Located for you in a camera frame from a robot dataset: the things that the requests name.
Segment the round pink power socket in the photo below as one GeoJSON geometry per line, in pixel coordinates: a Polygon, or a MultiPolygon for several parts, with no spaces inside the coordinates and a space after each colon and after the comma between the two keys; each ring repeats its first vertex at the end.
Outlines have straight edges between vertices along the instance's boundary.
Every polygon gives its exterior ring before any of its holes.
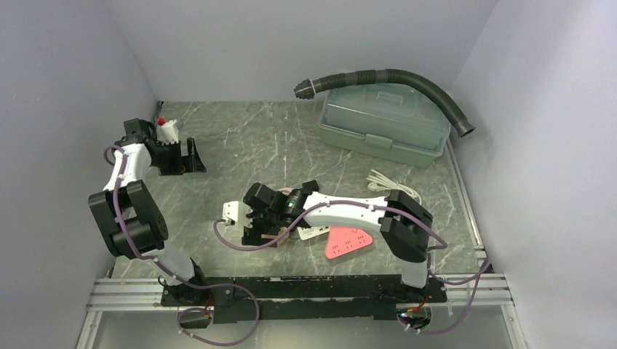
{"type": "Polygon", "coordinates": [[[278,247],[286,242],[289,238],[286,227],[281,227],[277,232],[266,233],[260,236],[266,243],[274,241],[271,247],[278,247]]]}

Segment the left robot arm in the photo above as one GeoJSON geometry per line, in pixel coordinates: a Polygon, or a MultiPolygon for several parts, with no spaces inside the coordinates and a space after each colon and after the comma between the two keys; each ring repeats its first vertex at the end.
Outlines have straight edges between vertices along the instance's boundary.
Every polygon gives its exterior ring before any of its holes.
{"type": "Polygon", "coordinates": [[[175,120],[131,119],[125,135],[104,151],[113,167],[108,183],[88,205],[108,251],[142,260],[163,278],[166,290],[190,305],[202,304],[209,285],[201,268],[168,242],[169,230],[144,178],[151,168],[161,176],[206,172],[192,137],[181,142],[175,120]]]}

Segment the pink triangular power strip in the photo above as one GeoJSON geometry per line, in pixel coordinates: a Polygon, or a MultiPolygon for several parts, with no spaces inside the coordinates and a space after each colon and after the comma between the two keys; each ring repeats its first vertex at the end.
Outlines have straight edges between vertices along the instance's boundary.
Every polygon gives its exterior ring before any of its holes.
{"type": "Polygon", "coordinates": [[[372,243],[373,237],[361,229],[331,227],[325,247],[325,257],[332,260],[372,243]]]}

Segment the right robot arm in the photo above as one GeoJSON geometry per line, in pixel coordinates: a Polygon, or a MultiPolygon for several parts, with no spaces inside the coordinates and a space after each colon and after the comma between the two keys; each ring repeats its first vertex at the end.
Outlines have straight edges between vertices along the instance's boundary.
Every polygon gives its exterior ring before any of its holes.
{"type": "Polygon", "coordinates": [[[316,181],[285,194],[255,182],[241,201],[224,204],[223,216],[242,226],[245,246],[273,246],[286,228],[355,228],[379,234],[402,263],[401,292],[417,302],[429,292],[429,232],[433,216],[402,190],[387,196],[345,198],[319,192],[316,181]]]}

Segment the white power strip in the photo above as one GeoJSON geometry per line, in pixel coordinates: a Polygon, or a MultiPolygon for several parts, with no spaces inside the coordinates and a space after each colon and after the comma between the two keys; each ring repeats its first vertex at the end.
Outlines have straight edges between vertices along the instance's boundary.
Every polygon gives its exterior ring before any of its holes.
{"type": "Polygon", "coordinates": [[[319,226],[319,227],[311,227],[311,228],[297,228],[298,237],[300,240],[306,241],[311,238],[315,238],[325,233],[330,232],[329,226],[319,226]]]}

